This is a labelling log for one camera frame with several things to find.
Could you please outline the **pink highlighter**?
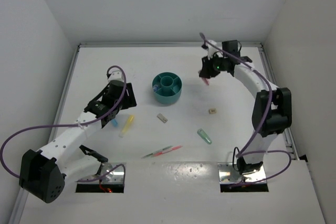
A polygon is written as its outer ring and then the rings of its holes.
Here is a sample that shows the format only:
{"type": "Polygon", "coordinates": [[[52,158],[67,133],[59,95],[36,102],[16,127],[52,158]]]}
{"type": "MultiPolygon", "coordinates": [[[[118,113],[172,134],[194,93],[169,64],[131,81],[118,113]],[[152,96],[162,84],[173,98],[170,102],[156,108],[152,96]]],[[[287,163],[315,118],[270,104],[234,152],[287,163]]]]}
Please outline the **pink highlighter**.
{"type": "Polygon", "coordinates": [[[209,85],[209,80],[206,78],[201,78],[201,80],[208,86],[209,85]]]}

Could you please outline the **clear blue glue stick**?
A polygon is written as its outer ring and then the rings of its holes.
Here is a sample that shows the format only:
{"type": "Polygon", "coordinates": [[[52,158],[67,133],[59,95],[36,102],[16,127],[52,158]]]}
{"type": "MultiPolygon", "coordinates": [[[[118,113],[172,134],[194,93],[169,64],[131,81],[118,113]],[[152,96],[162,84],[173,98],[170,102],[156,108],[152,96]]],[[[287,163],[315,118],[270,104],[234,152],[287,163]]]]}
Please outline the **clear blue glue stick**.
{"type": "Polygon", "coordinates": [[[154,91],[154,92],[157,92],[160,88],[161,88],[160,85],[155,84],[155,85],[153,86],[153,91],[154,91]]]}

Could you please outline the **green highlighter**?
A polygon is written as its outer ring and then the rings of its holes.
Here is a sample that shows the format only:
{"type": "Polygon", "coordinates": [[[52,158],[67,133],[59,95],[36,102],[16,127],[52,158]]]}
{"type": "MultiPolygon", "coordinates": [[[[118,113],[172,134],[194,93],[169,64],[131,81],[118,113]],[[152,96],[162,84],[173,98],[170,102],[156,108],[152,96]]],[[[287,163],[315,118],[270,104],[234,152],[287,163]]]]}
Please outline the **green highlighter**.
{"type": "Polygon", "coordinates": [[[211,138],[205,133],[203,129],[198,129],[197,134],[207,143],[212,144],[211,138]]]}

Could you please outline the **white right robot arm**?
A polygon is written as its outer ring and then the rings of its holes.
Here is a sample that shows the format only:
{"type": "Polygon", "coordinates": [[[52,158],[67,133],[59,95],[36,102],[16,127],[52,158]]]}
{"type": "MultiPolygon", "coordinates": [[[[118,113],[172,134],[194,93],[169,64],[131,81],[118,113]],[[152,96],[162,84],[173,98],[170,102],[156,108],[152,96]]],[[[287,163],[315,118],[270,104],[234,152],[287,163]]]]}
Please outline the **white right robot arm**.
{"type": "Polygon", "coordinates": [[[208,82],[221,72],[227,72],[240,81],[255,99],[251,122],[254,131],[245,146],[235,155],[240,174],[260,170],[264,155],[271,143],[292,124],[291,91],[280,88],[255,69],[248,56],[240,54],[241,44],[236,41],[217,43],[205,40],[199,77],[208,82]]]}

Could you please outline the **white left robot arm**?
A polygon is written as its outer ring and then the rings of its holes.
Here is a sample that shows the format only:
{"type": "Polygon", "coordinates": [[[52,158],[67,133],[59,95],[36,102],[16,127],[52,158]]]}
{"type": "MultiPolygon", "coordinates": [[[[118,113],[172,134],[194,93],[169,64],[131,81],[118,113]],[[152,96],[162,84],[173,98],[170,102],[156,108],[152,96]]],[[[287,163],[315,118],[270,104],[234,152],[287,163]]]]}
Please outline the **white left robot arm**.
{"type": "Polygon", "coordinates": [[[84,146],[120,110],[137,105],[132,84],[112,80],[57,138],[22,157],[19,185],[45,203],[56,200],[67,184],[99,172],[108,159],[84,146]]]}

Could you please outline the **yellow highlighter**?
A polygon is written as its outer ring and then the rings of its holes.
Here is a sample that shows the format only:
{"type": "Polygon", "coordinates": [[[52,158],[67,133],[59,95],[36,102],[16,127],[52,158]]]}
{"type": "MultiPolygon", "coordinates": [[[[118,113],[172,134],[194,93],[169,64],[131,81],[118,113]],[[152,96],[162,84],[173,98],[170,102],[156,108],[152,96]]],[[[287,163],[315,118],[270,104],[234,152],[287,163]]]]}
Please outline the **yellow highlighter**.
{"type": "Polygon", "coordinates": [[[125,134],[126,134],[126,133],[128,132],[128,130],[129,130],[129,128],[131,127],[133,121],[134,121],[134,115],[130,115],[130,116],[127,118],[127,120],[126,120],[126,122],[125,122],[125,124],[124,124],[124,126],[123,126],[123,128],[122,128],[122,130],[120,131],[120,133],[119,133],[119,137],[124,137],[124,136],[125,136],[125,134]]]}

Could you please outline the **blue highlighter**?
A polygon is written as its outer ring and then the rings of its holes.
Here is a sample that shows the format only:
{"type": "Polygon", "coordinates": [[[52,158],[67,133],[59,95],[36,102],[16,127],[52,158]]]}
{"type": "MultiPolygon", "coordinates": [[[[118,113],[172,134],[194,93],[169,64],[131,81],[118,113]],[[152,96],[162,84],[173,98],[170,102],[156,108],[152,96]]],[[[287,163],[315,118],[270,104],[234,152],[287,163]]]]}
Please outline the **blue highlighter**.
{"type": "Polygon", "coordinates": [[[117,123],[117,121],[116,121],[115,119],[113,119],[113,120],[111,121],[111,123],[112,123],[112,125],[113,125],[114,127],[117,127],[117,126],[118,126],[118,123],[117,123]]]}

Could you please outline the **beige eraser near centre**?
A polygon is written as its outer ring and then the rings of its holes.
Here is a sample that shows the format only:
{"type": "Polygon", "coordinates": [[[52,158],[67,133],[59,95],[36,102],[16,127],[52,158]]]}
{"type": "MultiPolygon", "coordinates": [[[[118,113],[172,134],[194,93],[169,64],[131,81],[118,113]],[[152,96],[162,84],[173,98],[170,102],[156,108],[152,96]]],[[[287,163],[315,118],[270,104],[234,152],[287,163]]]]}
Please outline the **beige eraser near centre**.
{"type": "Polygon", "coordinates": [[[161,113],[157,115],[157,118],[160,119],[163,123],[167,122],[167,118],[161,113]]]}

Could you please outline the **teal round divided organizer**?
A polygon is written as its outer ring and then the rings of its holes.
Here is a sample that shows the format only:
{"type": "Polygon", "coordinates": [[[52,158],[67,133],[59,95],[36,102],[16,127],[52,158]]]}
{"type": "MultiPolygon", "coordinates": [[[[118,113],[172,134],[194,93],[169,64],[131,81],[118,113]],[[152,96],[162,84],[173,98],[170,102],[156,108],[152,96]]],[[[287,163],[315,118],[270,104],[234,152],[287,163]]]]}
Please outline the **teal round divided organizer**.
{"type": "Polygon", "coordinates": [[[163,72],[154,77],[152,88],[155,84],[160,85],[160,89],[154,92],[157,102],[164,105],[171,105],[178,101],[182,93],[182,80],[172,72],[163,72]]]}

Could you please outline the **green pen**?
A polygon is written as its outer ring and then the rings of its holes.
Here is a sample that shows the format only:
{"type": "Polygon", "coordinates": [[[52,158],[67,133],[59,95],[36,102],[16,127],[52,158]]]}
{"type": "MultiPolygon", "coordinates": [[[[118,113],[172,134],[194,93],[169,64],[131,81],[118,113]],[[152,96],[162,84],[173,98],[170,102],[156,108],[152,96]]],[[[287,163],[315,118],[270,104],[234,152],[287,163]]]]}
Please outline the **green pen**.
{"type": "Polygon", "coordinates": [[[168,149],[171,148],[171,147],[173,147],[173,146],[172,146],[172,145],[167,146],[167,147],[165,147],[165,148],[162,148],[162,149],[159,149],[159,150],[157,150],[157,151],[154,151],[154,152],[152,152],[152,153],[150,153],[150,154],[147,154],[147,155],[145,155],[145,156],[143,156],[143,157],[141,157],[141,158],[144,159],[144,158],[151,157],[151,156],[153,156],[154,154],[157,154],[157,153],[160,153],[160,152],[162,152],[162,151],[168,150],[168,149]]]}

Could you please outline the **pink pen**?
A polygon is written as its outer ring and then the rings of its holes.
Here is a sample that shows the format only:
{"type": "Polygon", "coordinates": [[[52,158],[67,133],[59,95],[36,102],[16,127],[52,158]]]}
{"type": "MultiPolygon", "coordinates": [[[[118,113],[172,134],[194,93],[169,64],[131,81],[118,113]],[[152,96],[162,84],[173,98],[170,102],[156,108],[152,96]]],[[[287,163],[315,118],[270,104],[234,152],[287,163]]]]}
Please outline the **pink pen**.
{"type": "Polygon", "coordinates": [[[154,156],[154,157],[156,157],[156,156],[160,156],[160,155],[163,155],[163,154],[166,154],[166,153],[169,153],[169,152],[178,150],[178,149],[180,149],[180,148],[182,148],[182,147],[183,147],[182,145],[174,146],[174,147],[168,148],[168,149],[166,149],[166,150],[162,150],[161,152],[158,152],[158,153],[154,154],[153,156],[154,156]]]}

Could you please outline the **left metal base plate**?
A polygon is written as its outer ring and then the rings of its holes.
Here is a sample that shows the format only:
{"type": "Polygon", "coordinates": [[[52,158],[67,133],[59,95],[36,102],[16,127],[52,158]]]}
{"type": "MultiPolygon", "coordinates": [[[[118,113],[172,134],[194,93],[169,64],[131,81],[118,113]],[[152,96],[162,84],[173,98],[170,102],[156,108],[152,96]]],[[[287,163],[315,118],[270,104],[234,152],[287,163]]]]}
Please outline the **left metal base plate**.
{"type": "Polygon", "coordinates": [[[103,163],[97,173],[89,176],[86,181],[103,184],[123,184],[125,181],[125,163],[103,163]]]}

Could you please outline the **metal base plate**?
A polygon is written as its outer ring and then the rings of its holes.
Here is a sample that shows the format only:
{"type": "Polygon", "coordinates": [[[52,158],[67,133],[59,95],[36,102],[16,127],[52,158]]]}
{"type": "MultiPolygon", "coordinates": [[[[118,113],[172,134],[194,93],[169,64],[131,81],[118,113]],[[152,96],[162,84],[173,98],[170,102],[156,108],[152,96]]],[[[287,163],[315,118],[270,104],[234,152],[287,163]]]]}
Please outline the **metal base plate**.
{"type": "Polygon", "coordinates": [[[103,163],[97,173],[89,176],[86,181],[103,184],[123,184],[125,181],[125,163],[103,163]]]}
{"type": "Polygon", "coordinates": [[[220,185],[261,183],[266,180],[266,173],[263,166],[258,171],[254,170],[251,173],[244,173],[242,175],[233,168],[232,163],[218,163],[217,168],[220,185]]]}

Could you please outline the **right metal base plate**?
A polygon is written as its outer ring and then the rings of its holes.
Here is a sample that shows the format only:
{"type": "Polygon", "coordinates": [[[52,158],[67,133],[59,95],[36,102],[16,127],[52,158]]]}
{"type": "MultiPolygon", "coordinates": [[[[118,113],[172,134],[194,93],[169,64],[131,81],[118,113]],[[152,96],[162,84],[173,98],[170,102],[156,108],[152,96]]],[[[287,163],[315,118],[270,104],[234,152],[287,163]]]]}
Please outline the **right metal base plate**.
{"type": "Polygon", "coordinates": [[[266,173],[263,166],[258,171],[254,170],[251,173],[244,173],[242,175],[233,168],[232,163],[218,163],[217,168],[220,185],[261,183],[266,180],[266,173]]]}

